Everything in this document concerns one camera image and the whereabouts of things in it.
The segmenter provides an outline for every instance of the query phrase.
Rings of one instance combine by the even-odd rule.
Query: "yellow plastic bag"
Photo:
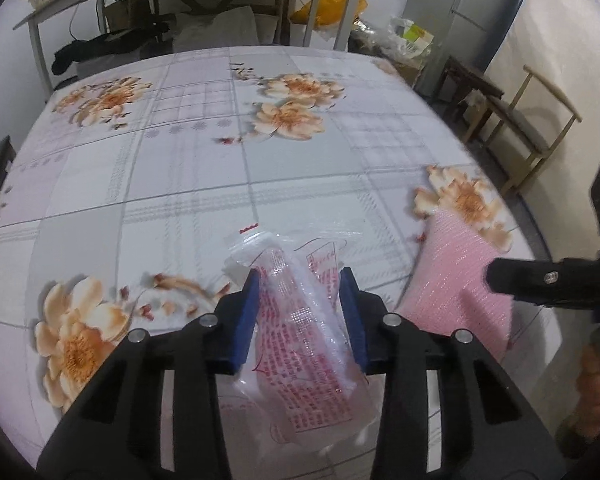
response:
[[[344,14],[344,7],[347,0],[319,0],[318,1],[318,14],[315,18],[315,27],[326,27],[338,23],[342,19]],[[359,0],[358,7],[356,8],[356,15],[354,20],[358,18],[360,13],[367,8],[368,4],[366,0]],[[296,10],[291,15],[291,22],[305,24],[309,21],[309,10],[311,9],[311,2],[302,7],[302,9]]]

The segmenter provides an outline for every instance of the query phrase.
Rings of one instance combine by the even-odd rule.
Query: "cable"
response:
[[[79,7],[80,7],[80,4],[77,4],[75,6],[74,15],[71,17],[71,21],[69,22],[69,34],[71,35],[72,38],[74,38],[75,41],[78,41],[78,38],[76,38],[74,36],[74,34],[71,32],[71,26],[74,24],[75,13],[78,12]]]
[[[98,20],[98,30],[100,29],[100,13],[98,12],[98,0],[96,0],[96,20]]]

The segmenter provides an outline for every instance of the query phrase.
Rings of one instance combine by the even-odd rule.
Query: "human hand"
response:
[[[592,345],[584,347],[581,364],[582,371],[576,380],[580,401],[574,412],[574,430],[593,441],[600,434],[600,358]]]

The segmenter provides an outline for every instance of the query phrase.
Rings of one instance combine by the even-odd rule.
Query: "plastic bag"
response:
[[[233,387],[236,399],[249,399],[266,414],[251,424],[263,454],[286,443],[320,450],[379,415],[381,392],[353,361],[336,312],[336,250],[343,240],[314,236],[299,250],[298,243],[257,229],[231,248],[236,262],[260,272],[257,327]],[[226,386],[224,393],[230,397]]]
[[[411,20],[395,16],[384,29],[358,19],[354,22],[351,37],[370,54],[417,69],[424,69],[434,39],[431,33]]]
[[[315,18],[315,26],[317,27],[328,27],[334,23],[338,23],[344,15],[344,8],[347,4],[347,0],[319,0],[318,1],[318,13]],[[356,7],[356,19],[366,8],[368,3],[366,0],[358,0],[358,6]],[[309,10],[311,9],[311,1],[305,4],[302,9],[296,10],[291,15],[292,23],[305,24],[309,21]]]

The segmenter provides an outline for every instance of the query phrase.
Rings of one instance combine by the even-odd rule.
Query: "chair seat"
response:
[[[530,150],[534,150],[543,158],[549,156],[549,143],[520,111],[515,108],[510,110],[509,103],[492,96],[488,96],[487,101],[501,118],[506,118],[509,121],[509,126],[515,126],[515,133],[520,136],[520,139]]]
[[[479,90],[482,95],[502,98],[504,92],[489,79],[487,75],[477,68],[461,62],[453,56],[447,60],[448,74],[458,84],[469,84],[472,88]]]

